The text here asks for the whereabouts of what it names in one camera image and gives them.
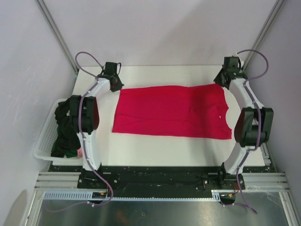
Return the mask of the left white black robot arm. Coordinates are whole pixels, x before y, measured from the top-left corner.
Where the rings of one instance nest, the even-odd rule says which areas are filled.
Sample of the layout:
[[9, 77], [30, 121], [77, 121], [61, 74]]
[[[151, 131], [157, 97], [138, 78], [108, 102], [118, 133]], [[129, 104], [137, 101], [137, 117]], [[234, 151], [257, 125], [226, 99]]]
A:
[[82, 95], [70, 97], [71, 125], [77, 132], [83, 154], [83, 168], [96, 171], [101, 166], [96, 130], [100, 116], [98, 103], [107, 92], [120, 91], [124, 84], [119, 77], [121, 63], [107, 62], [93, 83]]

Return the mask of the red t shirt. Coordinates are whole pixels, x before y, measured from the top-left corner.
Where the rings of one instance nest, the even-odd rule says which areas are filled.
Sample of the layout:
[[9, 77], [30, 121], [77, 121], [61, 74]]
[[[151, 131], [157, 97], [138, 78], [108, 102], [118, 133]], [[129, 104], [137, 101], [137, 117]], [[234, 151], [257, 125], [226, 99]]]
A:
[[112, 131], [149, 136], [228, 140], [228, 105], [217, 84], [123, 89]]

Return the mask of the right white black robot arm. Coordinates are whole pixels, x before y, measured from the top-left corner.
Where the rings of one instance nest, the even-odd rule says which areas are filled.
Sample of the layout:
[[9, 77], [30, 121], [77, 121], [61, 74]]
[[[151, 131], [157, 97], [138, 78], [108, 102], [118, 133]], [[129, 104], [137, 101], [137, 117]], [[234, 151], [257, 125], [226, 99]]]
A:
[[235, 97], [241, 113], [234, 128], [235, 145], [230, 156], [221, 165], [217, 184], [228, 189], [234, 183], [234, 176], [243, 171], [250, 153], [269, 140], [274, 111], [265, 107], [255, 96], [249, 79], [243, 72], [243, 64], [237, 56], [226, 56], [214, 83], [226, 88]]

